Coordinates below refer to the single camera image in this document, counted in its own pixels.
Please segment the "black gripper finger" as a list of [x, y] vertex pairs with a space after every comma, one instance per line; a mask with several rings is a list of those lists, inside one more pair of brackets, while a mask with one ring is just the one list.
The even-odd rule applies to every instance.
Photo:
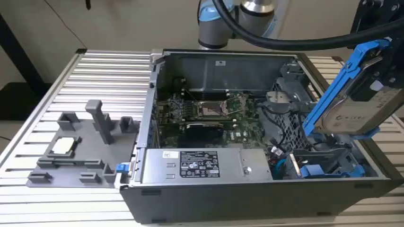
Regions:
[[354, 90], [350, 92], [354, 101], [370, 101], [378, 93], [371, 88], [374, 82], [380, 82], [382, 87], [404, 88], [404, 39], [392, 39], [388, 47], [382, 50], [382, 61], [364, 70]]

